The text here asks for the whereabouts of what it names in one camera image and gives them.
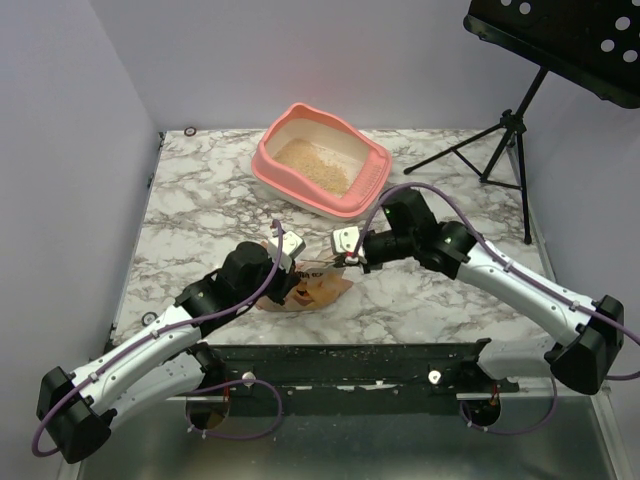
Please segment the peach cat litter bag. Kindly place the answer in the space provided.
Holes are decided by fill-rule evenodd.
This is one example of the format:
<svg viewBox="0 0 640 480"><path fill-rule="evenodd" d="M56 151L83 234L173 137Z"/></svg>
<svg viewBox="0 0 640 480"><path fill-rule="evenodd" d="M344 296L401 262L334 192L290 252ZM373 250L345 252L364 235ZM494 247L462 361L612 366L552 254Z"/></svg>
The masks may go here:
<svg viewBox="0 0 640 480"><path fill-rule="evenodd" d="M283 305L278 305L263 296L256 301L259 310L267 312L302 312L323 309L334 303L353 286L344 275L325 275L319 278L301 278L301 282L292 289Z"/></svg>

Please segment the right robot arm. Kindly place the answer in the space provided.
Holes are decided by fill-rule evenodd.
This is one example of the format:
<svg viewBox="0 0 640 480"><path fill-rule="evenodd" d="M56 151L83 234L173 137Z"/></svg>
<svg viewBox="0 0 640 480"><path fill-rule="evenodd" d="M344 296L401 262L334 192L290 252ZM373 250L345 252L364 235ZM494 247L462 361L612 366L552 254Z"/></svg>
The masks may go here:
<svg viewBox="0 0 640 480"><path fill-rule="evenodd" d="M490 341L464 362L460 379L480 392L497 379L551 376L586 395L600 390L624 343L624 307L568 290L525 268L465 219L439 222L415 184L380 198L389 230L364 228L348 255L365 267L412 258L427 270L487 292L532 320L546 336L522 344Z"/></svg>

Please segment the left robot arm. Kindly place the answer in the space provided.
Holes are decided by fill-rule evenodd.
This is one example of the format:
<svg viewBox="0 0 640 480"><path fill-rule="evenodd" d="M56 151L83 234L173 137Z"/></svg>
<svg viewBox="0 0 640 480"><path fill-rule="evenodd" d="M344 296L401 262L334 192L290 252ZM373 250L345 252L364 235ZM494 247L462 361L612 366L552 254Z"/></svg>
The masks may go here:
<svg viewBox="0 0 640 480"><path fill-rule="evenodd" d="M241 242L219 269L185 287L143 330L71 372L49 370L40 384L36 433L49 435L55 445L50 452L78 463L135 411L193 390L214 393L224 375L202 340L263 297L283 303L300 281L295 259L304 248L292 232L265 245Z"/></svg>

